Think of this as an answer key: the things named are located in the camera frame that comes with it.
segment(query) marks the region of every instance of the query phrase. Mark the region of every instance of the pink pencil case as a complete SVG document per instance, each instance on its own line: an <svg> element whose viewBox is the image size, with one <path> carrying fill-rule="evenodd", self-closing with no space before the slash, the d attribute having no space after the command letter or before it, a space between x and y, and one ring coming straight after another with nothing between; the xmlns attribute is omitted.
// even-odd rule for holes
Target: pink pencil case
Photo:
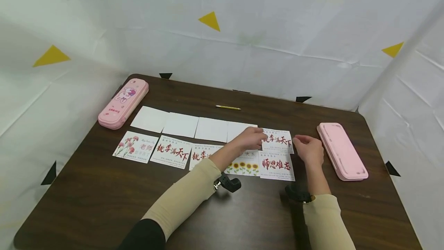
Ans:
<svg viewBox="0 0 444 250"><path fill-rule="evenodd" d="M342 125L321 123L317 130L339 179L361 181L368 178L368 171Z"/></svg>
<svg viewBox="0 0 444 250"><path fill-rule="evenodd" d="M112 130L121 128L148 90L146 81L138 78L129 80L100 112L99 124Z"/></svg>

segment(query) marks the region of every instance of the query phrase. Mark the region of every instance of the wooden table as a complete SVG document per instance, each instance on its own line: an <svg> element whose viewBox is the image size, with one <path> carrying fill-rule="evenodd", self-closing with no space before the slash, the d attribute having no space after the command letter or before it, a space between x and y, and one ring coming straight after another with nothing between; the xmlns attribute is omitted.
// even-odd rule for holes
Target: wooden table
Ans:
<svg viewBox="0 0 444 250"><path fill-rule="evenodd" d="M358 113L266 98L134 74L150 91L119 130L95 124L15 236L18 249L115 249L148 208L188 171L112 157L141 106L258 124L319 137L321 122L338 122L369 172L343 182L325 154L324 172L338 197L357 249L421 249L365 119ZM216 104L241 111L215 108ZM218 144L176 137L190 142ZM304 165L292 155L296 184L306 188ZM242 188L221 188L172 234L167 249L309 249L301 205L289 201L290 182L238 176Z"/></svg>

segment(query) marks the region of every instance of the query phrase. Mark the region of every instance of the white backdrop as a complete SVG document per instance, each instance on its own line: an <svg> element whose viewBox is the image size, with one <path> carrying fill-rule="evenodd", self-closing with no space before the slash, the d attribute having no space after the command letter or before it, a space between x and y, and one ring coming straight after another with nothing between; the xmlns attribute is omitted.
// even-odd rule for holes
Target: white backdrop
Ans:
<svg viewBox="0 0 444 250"><path fill-rule="evenodd" d="M367 95L366 118L424 249L444 249L444 2Z"/></svg>
<svg viewBox="0 0 444 250"><path fill-rule="evenodd" d="M354 110L440 1L0 0L0 248L127 75ZM51 45L71 60L33 68Z"/></svg>

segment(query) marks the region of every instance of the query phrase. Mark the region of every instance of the pencil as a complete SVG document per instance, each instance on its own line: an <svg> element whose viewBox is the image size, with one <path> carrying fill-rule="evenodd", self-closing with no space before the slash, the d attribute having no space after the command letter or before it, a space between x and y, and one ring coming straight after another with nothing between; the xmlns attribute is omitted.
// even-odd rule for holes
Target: pencil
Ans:
<svg viewBox="0 0 444 250"><path fill-rule="evenodd" d="M232 109L232 110L240 110L240 108L237 108L237 107L230 107L230 106L216 105L216 107L219 107L219 108L226 108L226 109Z"/></svg>

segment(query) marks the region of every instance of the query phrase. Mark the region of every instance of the card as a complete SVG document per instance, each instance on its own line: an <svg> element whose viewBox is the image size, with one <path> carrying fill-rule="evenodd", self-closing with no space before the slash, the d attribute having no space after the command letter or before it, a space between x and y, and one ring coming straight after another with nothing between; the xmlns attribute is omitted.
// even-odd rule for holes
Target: card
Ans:
<svg viewBox="0 0 444 250"><path fill-rule="evenodd" d="M261 179L292 181L294 171L289 153L259 151Z"/></svg>
<svg viewBox="0 0 444 250"><path fill-rule="evenodd" d="M169 112L143 106L131 122L131 127L161 133Z"/></svg>
<svg viewBox="0 0 444 250"><path fill-rule="evenodd" d="M162 135L150 161L185 169L193 143Z"/></svg>
<svg viewBox="0 0 444 250"><path fill-rule="evenodd" d="M257 150L247 150L235 159L225 170L225 174L259 176L259 156Z"/></svg>
<svg viewBox="0 0 444 250"><path fill-rule="evenodd" d="M211 118L199 118L196 139L227 142L228 122Z"/></svg>
<svg viewBox="0 0 444 250"><path fill-rule="evenodd" d="M239 122L228 122L228 134L227 142L233 140L241 132L243 132L247 127L257 127L257 125L245 124Z"/></svg>
<svg viewBox="0 0 444 250"><path fill-rule="evenodd" d="M112 155L148 163L158 139L158 137L127 131Z"/></svg>
<svg viewBox="0 0 444 250"><path fill-rule="evenodd" d="M162 133L193 138L199 117L170 112Z"/></svg>
<svg viewBox="0 0 444 250"><path fill-rule="evenodd" d="M264 129L264 133L268 135L268 139L262 142L263 151L294 154L289 131Z"/></svg>
<svg viewBox="0 0 444 250"><path fill-rule="evenodd" d="M220 145L193 144L192 155L190 158L190 171L203 159L210 157L217 150L222 148Z"/></svg>

